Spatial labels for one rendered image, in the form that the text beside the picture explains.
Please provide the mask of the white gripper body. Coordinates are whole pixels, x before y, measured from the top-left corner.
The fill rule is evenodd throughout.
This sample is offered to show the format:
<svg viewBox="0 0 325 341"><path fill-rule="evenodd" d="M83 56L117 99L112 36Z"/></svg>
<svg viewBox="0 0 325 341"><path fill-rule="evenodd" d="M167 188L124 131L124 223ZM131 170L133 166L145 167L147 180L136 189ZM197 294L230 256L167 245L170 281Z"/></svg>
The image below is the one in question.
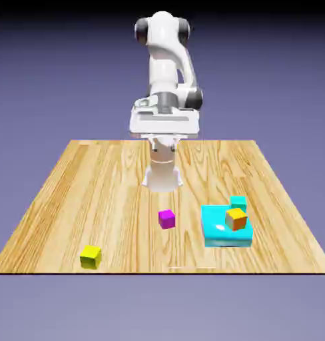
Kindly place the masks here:
<svg viewBox="0 0 325 341"><path fill-rule="evenodd" d="M199 112L196 110L172 108L172 113L158 113L157 107L133 107L129 123L132 135L197 136Z"/></svg>

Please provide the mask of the small magenta cube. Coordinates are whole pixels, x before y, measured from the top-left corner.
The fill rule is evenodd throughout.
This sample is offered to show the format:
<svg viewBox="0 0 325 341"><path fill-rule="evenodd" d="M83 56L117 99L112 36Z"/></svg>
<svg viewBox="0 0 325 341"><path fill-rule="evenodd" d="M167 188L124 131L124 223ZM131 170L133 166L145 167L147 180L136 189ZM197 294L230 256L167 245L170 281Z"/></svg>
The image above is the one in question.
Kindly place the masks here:
<svg viewBox="0 0 325 341"><path fill-rule="evenodd" d="M174 228L176 226L176 217L171 209L159 211L159 225L162 229Z"/></svg>

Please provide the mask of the small cyan cube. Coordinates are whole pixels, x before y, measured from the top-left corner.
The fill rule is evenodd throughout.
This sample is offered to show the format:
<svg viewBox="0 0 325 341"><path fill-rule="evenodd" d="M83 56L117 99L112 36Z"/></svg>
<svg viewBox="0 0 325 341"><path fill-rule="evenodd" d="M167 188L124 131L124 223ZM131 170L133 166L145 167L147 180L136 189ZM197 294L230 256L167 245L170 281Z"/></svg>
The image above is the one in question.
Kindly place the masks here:
<svg viewBox="0 0 325 341"><path fill-rule="evenodd" d="M245 196L232 195L230 197L230 209L239 208L243 212L246 212L247 201Z"/></svg>

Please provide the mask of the small orange cube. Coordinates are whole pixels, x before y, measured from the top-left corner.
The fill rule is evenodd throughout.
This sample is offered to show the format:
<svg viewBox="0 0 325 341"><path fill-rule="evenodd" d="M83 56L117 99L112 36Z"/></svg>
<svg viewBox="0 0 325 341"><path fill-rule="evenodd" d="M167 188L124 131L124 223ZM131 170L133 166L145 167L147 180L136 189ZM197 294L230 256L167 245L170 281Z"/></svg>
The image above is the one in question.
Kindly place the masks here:
<svg viewBox="0 0 325 341"><path fill-rule="evenodd" d="M241 208L230 208L226 211L225 223L232 230L245 228L248 216Z"/></svg>

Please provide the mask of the small yellow cube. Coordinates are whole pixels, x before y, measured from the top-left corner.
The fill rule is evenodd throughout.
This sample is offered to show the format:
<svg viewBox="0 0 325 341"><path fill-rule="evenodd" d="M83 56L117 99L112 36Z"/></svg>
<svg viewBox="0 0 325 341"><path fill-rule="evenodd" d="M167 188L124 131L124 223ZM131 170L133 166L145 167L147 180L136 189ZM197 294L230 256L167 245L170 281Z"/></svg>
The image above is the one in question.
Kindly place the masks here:
<svg viewBox="0 0 325 341"><path fill-rule="evenodd" d="M98 246L86 245L80 253L82 268L96 270L102 259L101 248Z"/></svg>

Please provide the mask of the large cyan box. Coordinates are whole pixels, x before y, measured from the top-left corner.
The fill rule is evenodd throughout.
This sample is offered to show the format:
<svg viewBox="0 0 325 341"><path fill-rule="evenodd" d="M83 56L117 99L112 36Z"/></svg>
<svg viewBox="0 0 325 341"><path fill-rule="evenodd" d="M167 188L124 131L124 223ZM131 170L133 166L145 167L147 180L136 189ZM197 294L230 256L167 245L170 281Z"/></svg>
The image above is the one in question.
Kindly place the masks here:
<svg viewBox="0 0 325 341"><path fill-rule="evenodd" d="M231 230L225 223L229 205L202 205L201 226L206 247L250 247L253 240L253 227L247 218L245 228Z"/></svg>

